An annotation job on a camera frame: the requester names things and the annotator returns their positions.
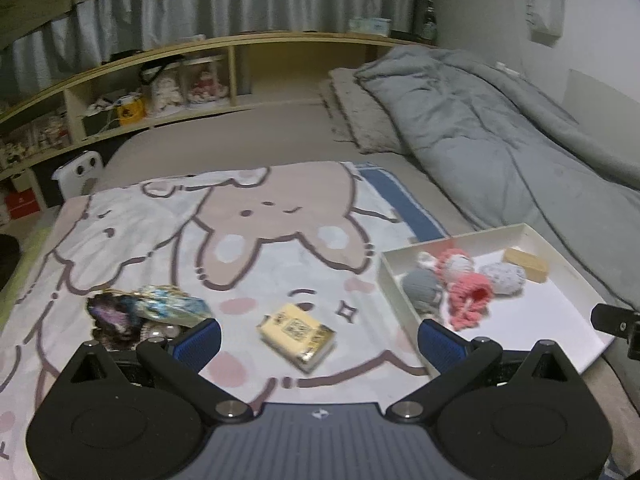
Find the white speckled crochet ball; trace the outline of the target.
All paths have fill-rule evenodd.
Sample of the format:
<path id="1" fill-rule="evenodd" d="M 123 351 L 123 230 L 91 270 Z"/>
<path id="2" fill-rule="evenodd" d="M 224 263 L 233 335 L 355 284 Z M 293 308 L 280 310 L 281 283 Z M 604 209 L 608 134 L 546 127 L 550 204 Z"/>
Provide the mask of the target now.
<path id="1" fill-rule="evenodd" d="M 521 292 L 526 282 L 525 270 L 510 262 L 496 262 L 481 266 L 480 275 L 488 279 L 497 296 L 514 296 Z"/>

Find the braided pearl hair accessory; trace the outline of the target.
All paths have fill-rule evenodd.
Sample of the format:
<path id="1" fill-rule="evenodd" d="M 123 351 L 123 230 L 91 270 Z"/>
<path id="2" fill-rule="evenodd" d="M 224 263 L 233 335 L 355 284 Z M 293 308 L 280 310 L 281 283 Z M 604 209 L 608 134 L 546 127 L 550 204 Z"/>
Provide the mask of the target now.
<path id="1" fill-rule="evenodd" d="M 186 328 L 176 324 L 157 323 L 146 321 L 140 330 L 140 341 L 150 338 L 164 338 L 167 341 L 177 339 L 186 331 Z"/>

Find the beige fluffy pillow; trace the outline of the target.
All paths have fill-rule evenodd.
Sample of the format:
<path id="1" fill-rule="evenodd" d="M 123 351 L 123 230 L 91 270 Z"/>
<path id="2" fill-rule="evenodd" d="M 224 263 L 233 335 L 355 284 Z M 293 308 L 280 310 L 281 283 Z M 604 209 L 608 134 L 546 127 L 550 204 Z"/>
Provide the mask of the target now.
<path id="1" fill-rule="evenodd" d="M 410 154 L 386 110 L 356 81 L 355 70 L 330 70 L 318 90 L 335 141 L 350 142 L 362 154 Z"/>

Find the pink crochet doll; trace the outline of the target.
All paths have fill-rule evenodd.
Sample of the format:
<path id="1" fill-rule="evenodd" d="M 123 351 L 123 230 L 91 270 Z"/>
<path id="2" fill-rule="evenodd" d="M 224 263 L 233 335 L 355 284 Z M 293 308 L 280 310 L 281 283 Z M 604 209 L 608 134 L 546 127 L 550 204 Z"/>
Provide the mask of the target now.
<path id="1" fill-rule="evenodd" d="M 475 271 L 472 257 L 462 249 L 449 248 L 434 256 L 420 252 L 418 265 L 435 273 L 446 289 L 448 323 L 456 332 L 474 328 L 488 313 L 494 291 L 488 278 Z"/>

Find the wooden headboard shelf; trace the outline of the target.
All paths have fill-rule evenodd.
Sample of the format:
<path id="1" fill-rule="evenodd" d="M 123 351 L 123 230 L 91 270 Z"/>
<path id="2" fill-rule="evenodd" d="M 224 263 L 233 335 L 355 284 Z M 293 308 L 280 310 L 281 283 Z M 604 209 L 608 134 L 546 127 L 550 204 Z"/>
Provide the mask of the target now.
<path id="1" fill-rule="evenodd" d="M 3 153 L 1 179 L 24 177 L 47 205 L 35 167 L 60 162 L 104 142 L 154 128 L 180 133 L 188 122 L 221 117 L 210 131 L 232 151 L 219 165 L 294 162 L 329 139 L 329 115 L 319 84 L 330 70 L 356 68 L 399 46 L 397 39 L 325 32 L 268 32 L 189 42 L 138 53 L 70 77 L 12 106 L 1 116 L 3 133 L 39 140 L 54 115 L 62 139 L 47 148 Z M 294 136 L 308 146 L 284 154 L 274 142 Z"/>

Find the cartoon bear print blanket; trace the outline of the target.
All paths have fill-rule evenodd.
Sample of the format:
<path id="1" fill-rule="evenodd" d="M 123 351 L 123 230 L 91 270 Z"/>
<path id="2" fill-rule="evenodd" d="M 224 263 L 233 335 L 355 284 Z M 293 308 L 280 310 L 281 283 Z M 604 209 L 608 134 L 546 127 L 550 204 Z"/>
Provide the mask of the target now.
<path id="1" fill-rule="evenodd" d="M 390 405 L 427 380 L 382 294 L 380 253 L 444 231 L 389 172 L 300 162 L 154 179 L 65 205 L 1 334 L 1 474 L 34 476 L 32 415 L 92 322 L 105 289 L 174 285 L 222 330 L 203 374 L 251 406 L 266 401 Z M 257 325 L 295 304 L 336 333 L 304 373 Z"/>

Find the gold card box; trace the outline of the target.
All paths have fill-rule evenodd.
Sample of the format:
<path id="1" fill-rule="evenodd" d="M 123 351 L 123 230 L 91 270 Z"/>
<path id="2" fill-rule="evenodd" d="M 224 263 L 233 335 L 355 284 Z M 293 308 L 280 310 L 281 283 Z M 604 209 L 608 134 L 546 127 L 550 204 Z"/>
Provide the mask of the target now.
<path id="1" fill-rule="evenodd" d="M 295 304 L 285 304 L 257 325 L 260 339 L 304 373 L 333 350 L 336 333 Z"/>

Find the white hanging bag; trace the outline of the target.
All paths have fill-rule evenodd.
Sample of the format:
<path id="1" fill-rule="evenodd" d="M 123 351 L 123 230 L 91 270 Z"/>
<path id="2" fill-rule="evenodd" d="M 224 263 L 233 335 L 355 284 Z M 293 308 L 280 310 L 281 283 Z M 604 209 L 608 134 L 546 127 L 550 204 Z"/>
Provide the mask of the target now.
<path id="1" fill-rule="evenodd" d="M 553 47 L 564 32 L 565 0 L 526 0 L 529 39 Z"/>

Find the red doll in clear box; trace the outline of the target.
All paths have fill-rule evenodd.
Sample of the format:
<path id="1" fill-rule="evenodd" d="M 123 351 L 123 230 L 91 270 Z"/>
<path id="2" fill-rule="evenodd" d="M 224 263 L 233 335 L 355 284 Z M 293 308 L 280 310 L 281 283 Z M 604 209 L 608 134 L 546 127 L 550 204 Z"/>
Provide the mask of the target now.
<path id="1" fill-rule="evenodd" d="M 229 97 L 224 55 L 191 58 L 184 65 L 184 88 L 188 107 L 221 105 Z"/>

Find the tan wooden block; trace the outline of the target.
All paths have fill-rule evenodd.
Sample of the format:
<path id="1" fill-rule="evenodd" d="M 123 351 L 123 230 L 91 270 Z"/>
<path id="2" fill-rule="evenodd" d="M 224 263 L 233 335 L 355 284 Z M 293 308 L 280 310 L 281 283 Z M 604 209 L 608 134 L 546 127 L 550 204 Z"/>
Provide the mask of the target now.
<path id="1" fill-rule="evenodd" d="M 520 266 L 529 281 L 544 283 L 547 281 L 549 266 L 546 260 L 530 252 L 522 252 L 516 248 L 506 248 L 502 261 Z"/>

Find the blue floral drawstring pouch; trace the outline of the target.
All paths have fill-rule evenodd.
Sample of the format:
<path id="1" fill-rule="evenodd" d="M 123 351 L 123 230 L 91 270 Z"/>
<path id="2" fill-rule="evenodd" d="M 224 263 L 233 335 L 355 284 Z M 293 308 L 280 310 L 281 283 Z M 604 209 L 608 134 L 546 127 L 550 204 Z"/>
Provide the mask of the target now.
<path id="1" fill-rule="evenodd" d="M 174 285 L 146 285 L 132 296 L 137 315 L 157 323 L 193 327 L 214 317 L 203 299 Z"/>

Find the grey curtain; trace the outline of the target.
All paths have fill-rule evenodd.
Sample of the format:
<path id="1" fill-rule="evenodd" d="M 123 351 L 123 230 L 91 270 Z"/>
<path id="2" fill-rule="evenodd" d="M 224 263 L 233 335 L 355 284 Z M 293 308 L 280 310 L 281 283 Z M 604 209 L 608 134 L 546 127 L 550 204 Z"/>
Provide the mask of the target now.
<path id="1" fill-rule="evenodd" d="M 88 0 L 1 51 L 1 95 L 20 100 L 107 62 L 151 50 L 241 32 L 347 32 L 353 18 L 412 26 L 414 0 Z"/>

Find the grey quilted duvet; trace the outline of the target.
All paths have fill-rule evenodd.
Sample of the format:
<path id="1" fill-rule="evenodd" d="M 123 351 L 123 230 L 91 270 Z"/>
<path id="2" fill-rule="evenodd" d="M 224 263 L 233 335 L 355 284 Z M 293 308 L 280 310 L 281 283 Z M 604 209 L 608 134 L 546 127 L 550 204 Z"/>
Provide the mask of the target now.
<path id="1" fill-rule="evenodd" d="M 465 218 L 534 228 L 607 300 L 639 304 L 639 167 L 528 81 L 468 52 L 393 48 L 356 79 Z"/>

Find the green glass bottle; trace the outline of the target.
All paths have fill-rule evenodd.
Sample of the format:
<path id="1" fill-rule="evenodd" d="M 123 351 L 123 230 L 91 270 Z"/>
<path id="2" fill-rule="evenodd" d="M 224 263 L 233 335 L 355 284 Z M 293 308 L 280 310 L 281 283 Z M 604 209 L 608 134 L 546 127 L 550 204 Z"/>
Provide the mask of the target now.
<path id="1" fill-rule="evenodd" d="M 426 42 L 434 44 L 437 41 L 437 18 L 432 0 L 427 0 L 421 14 L 419 36 Z"/>

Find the white shallow cardboard tray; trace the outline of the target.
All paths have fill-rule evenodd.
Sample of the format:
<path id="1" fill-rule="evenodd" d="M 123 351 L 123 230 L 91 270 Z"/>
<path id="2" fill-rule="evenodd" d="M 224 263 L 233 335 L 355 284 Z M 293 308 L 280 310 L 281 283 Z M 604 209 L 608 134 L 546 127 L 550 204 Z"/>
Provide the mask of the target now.
<path id="1" fill-rule="evenodd" d="M 504 226 L 431 240 L 380 253 L 378 286 L 393 308 L 413 347 L 418 345 L 422 318 L 401 289 L 401 279 L 416 267 L 420 252 L 437 256 L 449 248 L 467 252 L 479 266 L 501 260 L 509 249 L 528 252 L 548 264 L 548 278 L 528 281 L 513 297 L 491 300 L 488 317 L 465 339 L 486 336 L 508 350 L 529 350 L 539 339 L 556 341 L 578 372 L 584 372 L 612 344 L 611 335 L 595 330 L 590 313 L 603 298 L 551 244 L 526 224 Z"/>

